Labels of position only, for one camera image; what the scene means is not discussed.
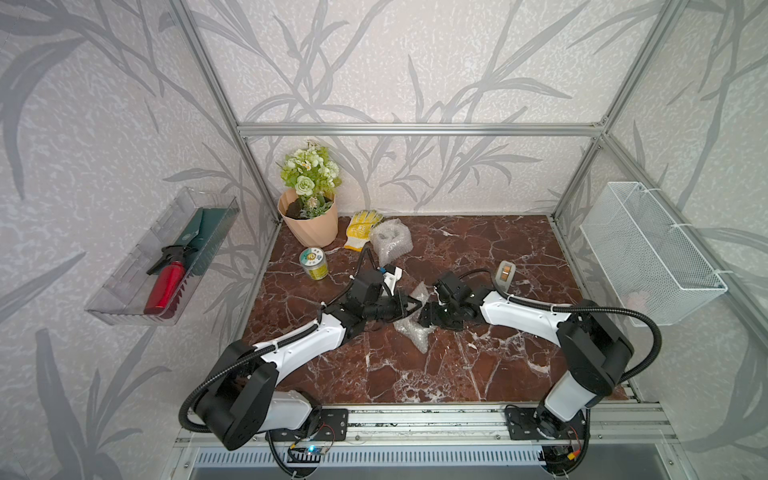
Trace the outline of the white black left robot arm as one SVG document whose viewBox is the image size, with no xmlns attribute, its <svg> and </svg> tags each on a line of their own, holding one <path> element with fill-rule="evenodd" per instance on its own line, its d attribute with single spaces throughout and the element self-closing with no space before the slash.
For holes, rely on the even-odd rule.
<svg viewBox="0 0 768 480">
<path fill-rule="evenodd" d="M 182 402 L 181 427 L 212 433 L 228 450 L 242 447 L 258 434 L 314 435 L 321 428 L 320 404 L 308 394 L 281 392 L 278 385 L 312 359 L 349 343 L 368 323 L 409 316 L 412 299 L 396 287 L 402 275 L 392 264 L 358 273 L 339 296 L 321 305 L 308 324 L 255 345 L 231 343 Z"/>
</svg>

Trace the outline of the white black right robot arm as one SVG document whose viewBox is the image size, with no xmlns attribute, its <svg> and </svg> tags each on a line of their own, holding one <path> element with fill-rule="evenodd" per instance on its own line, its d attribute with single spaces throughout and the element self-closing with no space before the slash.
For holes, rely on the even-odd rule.
<svg viewBox="0 0 768 480">
<path fill-rule="evenodd" d="M 615 387 L 646 370 L 662 347 L 662 333 L 647 315 L 626 308 L 604 307 L 584 300 L 579 304 L 551 304 L 503 293 L 494 287 L 474 289 L 464 278 L 448 272 L 434 284 L 435 301 L 425 304 L 419 324 L 461 331 L 468 323 L 508 327 L 558 346 L 567 372 L 530 415 L 530 425 L 554 439 L 577 415 L 609 396 Z M 632 317 L 652 336 L 648 354 L 629 369 L 634 347 L 609 317 Z"/>
</svg>

